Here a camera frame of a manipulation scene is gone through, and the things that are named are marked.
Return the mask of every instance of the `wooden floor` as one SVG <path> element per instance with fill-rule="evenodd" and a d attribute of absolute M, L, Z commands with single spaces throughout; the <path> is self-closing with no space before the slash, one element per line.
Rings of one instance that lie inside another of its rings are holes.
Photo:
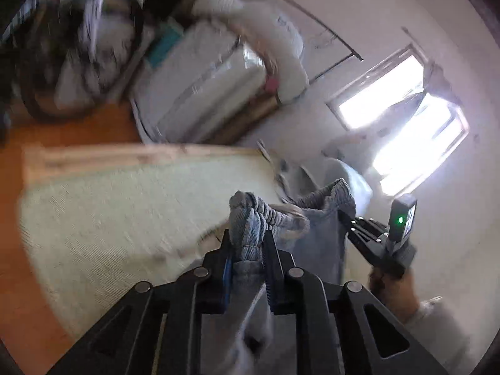
<path fill-rule="evenodd" d="M 73 341 L 44 300 L 21 244 L 22 147 L 135 142 L 139 137 L 127 107 L 111 105 L 81 121 L 13 128 L 0 149 L 0 338 L 26 375 L 45 374 Z"/>

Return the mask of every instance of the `clothes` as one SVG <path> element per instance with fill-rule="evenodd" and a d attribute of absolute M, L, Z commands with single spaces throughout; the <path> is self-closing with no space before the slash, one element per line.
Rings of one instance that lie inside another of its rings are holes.
<path fill-rule="evenodd" d="M 421 302 L 406 328 L 450 375 L 468 375 L 474 369 L 468 339 L 443 304 L 443 298 Z"/>
<path fill-rule="evenodd" d="M 277 247 L 291 252 L 297 266 L 325 282 L 340 283 L 346 230 L 338 210 L 354 216 L 356 205 L 343 179 L 295 203 L 281 213 L 252 193 L 237 192 L 231 198 L 231 303 L 224 315 L 203 317 L 201 373 L 296 373 L 295 317 L 275 317 L 269 311 L 259 246 L 270 229 Z"/>

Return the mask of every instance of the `denim fabric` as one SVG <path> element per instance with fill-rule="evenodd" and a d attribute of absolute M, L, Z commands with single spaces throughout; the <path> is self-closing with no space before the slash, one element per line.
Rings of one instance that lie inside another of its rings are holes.
<path fill-rule="evenodd" d="M 275 317 L 267 305 L 260 250 L 264 233 L 272 230 L 277 247 L 291 252 L 297 266 L 325 282 L 340 283 L 346 230 L 338 210 L 354 216 L 356 206 L 343 179 L 295 205 L 302 217 L 281 213 L 252 193 L 231 198 L 229 234 L 236 257 L 231 302 L 226 314 L 203 317 L 203 374 L 296 373 L 295 317 Z M 259 354 L 248 348 L 249 338 L 259 344 Z"/>

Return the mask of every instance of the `bright window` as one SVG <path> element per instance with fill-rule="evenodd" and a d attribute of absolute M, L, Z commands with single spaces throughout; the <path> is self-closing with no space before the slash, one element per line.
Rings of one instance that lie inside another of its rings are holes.
<path fill-rule="evenodd" d="M 348 130 L 364 127 L 405 97 L 422 91 L 422 60 L 409 46 L 354 81 L 329 103 Z M 427 94 L 401 132 L 377 154 L 373 167 L 385 194 L 408 193 L 467 136 L 461 110 Z"/>

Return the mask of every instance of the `wall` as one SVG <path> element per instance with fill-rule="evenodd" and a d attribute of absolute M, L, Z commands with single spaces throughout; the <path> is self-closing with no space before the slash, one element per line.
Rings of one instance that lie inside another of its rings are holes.
<path fill-rule="evenodd" d="M 473 258 L 471 252 L 479 243 L 485 248 L 493 247 L 497 239 L 493 224 L 500 199 L 496 176 L 500 166 L 497 144 L 500 141 L 500 49 L 467 0 L 297 2 L 338 32 L 365 61 L 359 63 L 351 59 L 336 68 L 297 103 L 282 109 L 246 137 L 244 144 L 251 145 L 262 138 L 268 147 L 294 160 L 318 155 L 331 139 L 343 134 L 336 117 L 324 103 L 326 99 L 406 46 L 410 40 L 401 31 L 401 27 L 406 26 L 426 54 L 443 66 L 445 76 L 463 102 L 471 128 L 466 140 L 414 191 L 419 201 L 412 234 L 418 247 L 414 262 L 417 291 L 423 298 L 444 294 L 452 302 L 468 299 L 464 287 L 451 287 L 451 284 L 467 280 L 475 272 L 481 256 L 474 254 Z M 387 220 L 391 200 L 381 194 L 369 173 L 366 178 L 374 188 L 367 215 Z M 450 275 L 450 272 L 460 272 L 458 267 L 466 256 L 471 257 L 467 270 L 456 277 Z M 488 280 L 496 277 L 496 273 L 490 271 L 482 271 Z M 477 357 L 486 350 L 494 335 L 483 331 L 487 325 L 485 320 L 500 324 L 498 317 L 492 315 L 500 300 L 481 289 L 469 296 L 482 298 L 482 308 L 471 310 L 469 304 L 456 306 L 461 322 L 469 330 L 482 322 L 474 333 Z"/>

